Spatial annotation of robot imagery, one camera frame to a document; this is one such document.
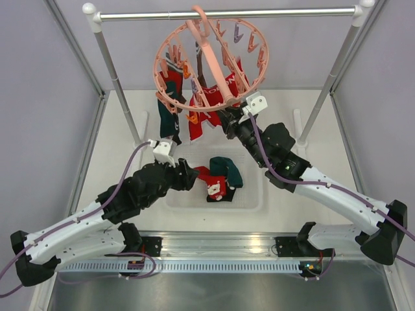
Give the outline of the red santa sock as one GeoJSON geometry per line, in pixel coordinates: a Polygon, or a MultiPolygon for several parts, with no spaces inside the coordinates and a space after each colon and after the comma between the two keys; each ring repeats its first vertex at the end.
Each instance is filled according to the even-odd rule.
{"type": "Polygon", "coordinates": [[[207,201],[218,202],[226,195],[226,178],[224,176],[214,176],[207,167],[196,167],[198,179],[206,184],[207,201]]]}

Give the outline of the teal green sock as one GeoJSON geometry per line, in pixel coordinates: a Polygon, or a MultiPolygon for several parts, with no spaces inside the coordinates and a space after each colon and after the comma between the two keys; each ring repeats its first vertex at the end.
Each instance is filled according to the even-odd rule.
{"type": "Polygon", "coordinates": [[[230,158],[221,156],[212,157],[209,160],[209,169],[212,176],[225,177],[230,187],[243,187],[241,173],[230,158]]]}

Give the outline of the black sock orange cuff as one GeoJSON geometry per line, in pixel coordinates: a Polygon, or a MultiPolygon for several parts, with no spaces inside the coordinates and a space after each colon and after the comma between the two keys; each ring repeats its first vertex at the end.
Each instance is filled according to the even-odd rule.
{"type": "Polygon", "coordinates": [[[180,145],[182,143],[180,139],[180,124],[179,118],[176,113],[172,114],[172,130],[171,130],[172,140],[177,144],[180,145]]]}

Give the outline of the black sock white stripes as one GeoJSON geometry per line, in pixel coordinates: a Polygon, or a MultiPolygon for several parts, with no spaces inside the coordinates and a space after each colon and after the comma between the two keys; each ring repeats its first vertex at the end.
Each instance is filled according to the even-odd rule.
{"type": "Polygon", "coordinates": [[[211,196],[206,197],[206,201],[208,203],[218,203],[218,202],[231,202],[233,200],[233,197],[235,195],[235,188],[228,188],[226,189],[226,193],[224,196],[221,196],[220,198],[212,198],[211,196]]]}

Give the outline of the pink round clip hanger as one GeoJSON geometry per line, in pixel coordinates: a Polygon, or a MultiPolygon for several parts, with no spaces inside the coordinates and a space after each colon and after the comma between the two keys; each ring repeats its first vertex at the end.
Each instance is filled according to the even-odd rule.
{"type": "Polygon", "coordinates": [[[200,113],[217,111],[232,106],[257,90],[265,79],[268,67],[268,43],[263,33],[256,26],[240,18],[227,19],[227,21],[242,24],[250,29],[247,52],[258,52],[257,68],[259,69],[257,78],[250,82],[244,70],[237,65],[236,57],[231,53],[228,43],[223,38],[224,32],[220,30],[220,19],[209,19],[207,14],[198,5],[193,6],[192,11],[196,13],[196,17],[194,19],[187,19],[182,26],[172,31],[161,44],[154,59],[152,76],[157,89],[156,98],[167,108],[169,113],[177,113],[179,108],[200,113]],[[201,48],[202,55],[206,59],[207,65],[222,96],[222,102],[218,104],[211,105],[208,102],[202,86],[198,81],[196,72],[192,68],[190,58],[179,37],[179,34],[185,30],[190,31],[201,48]],[[238,94],[236,95],[231,92],[226,78],[223,75],[222,66],[210,45],[210,34],[213,34],[220,43],[223,66],[227,67],[234,74],[238,90],[238,94]],[[193,106],[182,104],[167,94],[165,80],[169,77],[169,69],[167,59],[163,56],[163,52],[165,51],[169,53],[170,61],[183,70],[184,78],[191,78],[194,82],[196,92],[195,104],[193,106]]]}

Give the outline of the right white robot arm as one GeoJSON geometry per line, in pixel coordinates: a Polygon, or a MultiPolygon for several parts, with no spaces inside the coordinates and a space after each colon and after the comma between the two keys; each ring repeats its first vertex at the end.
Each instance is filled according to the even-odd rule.
{"type": "Polygon", "coordinates": [[[347,218],[348,225],[307,222],[296,237],[304,256],[331,249],[362,253],[391,265],[398,258],[403,239],[414,234],[407,226],[407,206],[399,200],[385,203],[337,184],[310,162],[292,152],[295,140],[280,122],[261,130],[251,114],[239,108],[219,112],[228,139],[237,138],[275,187],[312,199],[347,218]]]}

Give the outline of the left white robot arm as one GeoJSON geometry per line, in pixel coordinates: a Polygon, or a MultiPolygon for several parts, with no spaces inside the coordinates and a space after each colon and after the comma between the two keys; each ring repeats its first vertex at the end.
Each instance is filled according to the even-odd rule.
{"type": "Polygon", "coordinates": [[[127,220],[169,190],[191,190],[198,174],[183,158],[175,165],[150,163],[58,223],[35,233],[12,233],[10,241],[18,258],[15,267],[21,284],[38,285],[78,260],[116,253],[137,255],[141,237],[127,220]]]}

